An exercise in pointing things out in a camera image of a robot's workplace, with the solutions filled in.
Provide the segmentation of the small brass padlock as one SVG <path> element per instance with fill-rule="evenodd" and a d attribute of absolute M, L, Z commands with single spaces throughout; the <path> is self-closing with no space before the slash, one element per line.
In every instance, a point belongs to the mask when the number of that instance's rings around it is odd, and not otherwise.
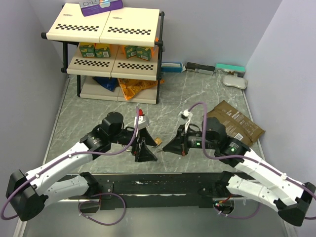
<path fill-rule="evenodd" d="M 162 140 L 158 137 L 154 140 L 154 142 L 155 142 L 154 148 L 157 148 L 158 146 L 162 144 Z"/>

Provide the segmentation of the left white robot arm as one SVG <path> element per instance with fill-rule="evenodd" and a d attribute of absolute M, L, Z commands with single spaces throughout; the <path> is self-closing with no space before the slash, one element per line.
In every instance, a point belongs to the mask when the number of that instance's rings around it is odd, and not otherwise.
<path fill-rule="evenodd" d="M 136 110 L 134 127 L 124 127 L 123 115 L 110 112 L 102 122 L 84 135 L 68 151 L 50 162 L 30 170 L 13 172 L 6 191 L 6 204 L 10 204 L 21 221 L 28 221 L 45 207 L 59 200 L 83 196 L 93 198 L 98 182 L 89 172 L 62 181 L 70 171 L 100 156 L 109 156 L 112 144 L 131 148 L 136 162 L 156 161 L 148 146 L 157 146 L 147 131 L 150 122 L 141 109 Z"/>

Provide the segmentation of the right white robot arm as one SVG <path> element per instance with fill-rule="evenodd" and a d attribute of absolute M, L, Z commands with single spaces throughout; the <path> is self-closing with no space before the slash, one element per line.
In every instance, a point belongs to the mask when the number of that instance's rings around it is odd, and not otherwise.
<path fill-rule="evenodd" d="M 223 172 L 216 184 L 216 193 L 243 196 L 276 211 L 285 222 L 300 227 L 314 199 L 316 187 L 302 183 L 274 168 L 240 140 L 226 134 L 226 128 L 215 117 L 202 124 L 202 131 L 179 126 L 176 136 L 163 147 L 164 152 L 185 156 L 190 148 L 214 150 L 214 159 L 227 164 L 254 179 Z"/>

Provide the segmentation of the orange snack bag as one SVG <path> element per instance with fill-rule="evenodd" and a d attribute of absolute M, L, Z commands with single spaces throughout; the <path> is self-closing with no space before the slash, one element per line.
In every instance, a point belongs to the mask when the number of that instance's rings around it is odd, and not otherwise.
<path fill-rule="evenodd" d="M 157 86 L 158 82 L 159 80 L 118 79 L 119 86 L 126 100 L 132 99 L 142 90 Z"/>

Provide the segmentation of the blue snack bag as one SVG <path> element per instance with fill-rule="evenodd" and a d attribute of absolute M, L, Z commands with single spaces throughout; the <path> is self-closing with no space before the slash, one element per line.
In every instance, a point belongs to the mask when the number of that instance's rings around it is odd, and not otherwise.
<path fill-rule="evenodd" d="M 118 85 L 117 78 L 93 77 L 93 79 L 103 88 L 113 92 Z"/>

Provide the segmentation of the blue white flat box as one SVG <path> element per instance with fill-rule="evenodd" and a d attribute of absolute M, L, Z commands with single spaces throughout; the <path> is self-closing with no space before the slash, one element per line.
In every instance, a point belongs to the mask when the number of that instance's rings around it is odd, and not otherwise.
<path fill-rule="evenodd" d="M 163 73 L 181 73 L 186 70 L 186 67 L 183 63 L 170 63 L 170 62 L 163 62 L 161 64 L 161 71 Z"/>

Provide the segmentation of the black long box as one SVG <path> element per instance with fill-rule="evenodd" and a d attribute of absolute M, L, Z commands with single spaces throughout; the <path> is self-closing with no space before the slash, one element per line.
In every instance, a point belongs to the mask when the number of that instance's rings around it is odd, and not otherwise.
<path fill-rule="evenodd" d="M 187 71 L 190 71 L 190 72 L 211 75 L 211 76 L 215 72 L 214 66 L 202 65 L 202 64 L 192 63 L 192 62 L 187 62 L 186 69 Z"/>

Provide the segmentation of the grey white pad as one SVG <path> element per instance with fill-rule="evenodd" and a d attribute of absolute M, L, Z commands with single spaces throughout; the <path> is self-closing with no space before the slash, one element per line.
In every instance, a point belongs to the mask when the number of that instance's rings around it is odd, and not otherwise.
<path fill-rule="evenodd" d="M 246 79 L 231 75 L 224 76 L 222 82 L 225 86 L 235 87 L 241 90 L 246 89 L 248 84 L 248 81 Z"/>

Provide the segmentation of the teal white box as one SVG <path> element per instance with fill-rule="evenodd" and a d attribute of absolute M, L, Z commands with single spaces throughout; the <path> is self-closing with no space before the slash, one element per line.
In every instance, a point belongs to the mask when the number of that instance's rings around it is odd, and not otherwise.
<path fill-rule="evenodd" d="M 243 77 L 245 74 L 245 67 L 217 63 L 215 66 L 215 73 L 237 74 L 238 77 Z"/>

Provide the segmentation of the green yellow carton right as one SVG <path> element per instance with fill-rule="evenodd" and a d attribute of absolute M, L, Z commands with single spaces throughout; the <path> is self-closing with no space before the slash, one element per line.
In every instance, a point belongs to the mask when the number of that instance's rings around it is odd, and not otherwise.
<path fill-rule="evenodd" d="M 138 46 L 136 48 L 137 57 L 146 61 L 150 61 L 152 58 L 152 50 L 150 47 Z"/>

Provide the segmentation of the green yellow carton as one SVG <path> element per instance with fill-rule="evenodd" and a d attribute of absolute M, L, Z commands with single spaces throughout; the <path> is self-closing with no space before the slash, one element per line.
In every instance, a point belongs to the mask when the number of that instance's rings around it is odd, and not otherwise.
<path fill-rule="evenodd" d="M 97 58 L 109 58 L 111 56 L 110 45 L 106 43 L 97 43 L 95 45 L 95 56 Z"/>
<path fill-rule="evenodd" d="M 138 46 L 136 48 L 137 57 L 146 61 L 150 61 L 152 58 L 152 50 L 150 47 Z"/>
<path fill-rule="evenodd" d="M 137 46 L 134 45 L 125 45 L 123 47 L 123 52 L 125 54 L 126 59 L 134 57 L 137 55 Z"/>
<path fill-rule="evenodd" d="M 96 43 L 80 42 L 79 51 L 83 58 L 94 58 L 95 57 L 95 46 Z"/>

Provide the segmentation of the cream black three-tier shelf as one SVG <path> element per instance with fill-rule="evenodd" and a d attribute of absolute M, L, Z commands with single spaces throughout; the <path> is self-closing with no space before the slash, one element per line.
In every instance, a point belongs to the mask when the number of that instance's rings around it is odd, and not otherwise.
<path fill-rule="evenodd" d="M 49 31 L 41 34 L 62 43 L 61 71 L 77 77 L 77 96 L 157 104 L 165 13 L 123 7 L 84 16 L 83 9 L 83 4 L 64 4 Z"/>

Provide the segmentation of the green yellow carton far left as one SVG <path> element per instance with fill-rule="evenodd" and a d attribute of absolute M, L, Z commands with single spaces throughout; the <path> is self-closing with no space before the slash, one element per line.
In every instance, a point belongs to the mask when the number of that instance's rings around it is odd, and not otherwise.
<path fill-rule="evenodd" d="M 96 43 L 80 42 L 79 51 L 83 58 L 94 58 L 95 57 L 95 46 Z"/>

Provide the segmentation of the purple white box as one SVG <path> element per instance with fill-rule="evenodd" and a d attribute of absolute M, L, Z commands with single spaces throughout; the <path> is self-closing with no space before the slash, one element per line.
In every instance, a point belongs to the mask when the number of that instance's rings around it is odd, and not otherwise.
<path fill-rule="evenodd" d="M 122 0 L 82 0 L 79 2 L 83 16 L 91 16 L 103 12 L 123 8 Z"/>

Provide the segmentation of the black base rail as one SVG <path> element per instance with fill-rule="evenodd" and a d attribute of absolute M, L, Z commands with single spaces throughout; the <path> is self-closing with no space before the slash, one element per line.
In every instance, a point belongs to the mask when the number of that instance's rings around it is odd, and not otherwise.
<path fill-rule="evenodd" d="M 96 194 L 103 196 L 101 210 L 116 208 L 187 207 L 212 208 L 213 201 L 230 196 L 232 173 L 94 174 Z"/>

